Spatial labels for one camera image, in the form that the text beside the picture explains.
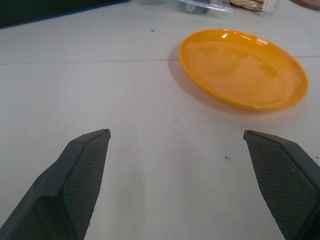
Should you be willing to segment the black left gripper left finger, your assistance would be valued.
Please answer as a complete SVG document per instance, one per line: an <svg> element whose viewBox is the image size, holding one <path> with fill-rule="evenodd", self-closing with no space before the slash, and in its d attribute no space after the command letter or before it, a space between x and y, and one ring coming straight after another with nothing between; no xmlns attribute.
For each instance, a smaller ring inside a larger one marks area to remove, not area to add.
<svg viewBox="0 0 320 240"><path fill-rule="evenodd" d="M73 139L0 228L2 240L83 240L100 193L109 129Z"/></svg>

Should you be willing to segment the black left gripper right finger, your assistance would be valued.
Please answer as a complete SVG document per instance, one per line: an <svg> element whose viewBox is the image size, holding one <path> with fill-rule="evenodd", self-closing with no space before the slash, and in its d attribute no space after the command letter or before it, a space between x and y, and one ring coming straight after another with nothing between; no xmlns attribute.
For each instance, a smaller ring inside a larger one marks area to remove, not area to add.
<svg viewBox="0 0 320 240"><path fill-rule="evenodd" d="M286 240L320 238L320 167L295 142L246 130L260 193Z"/></svg>

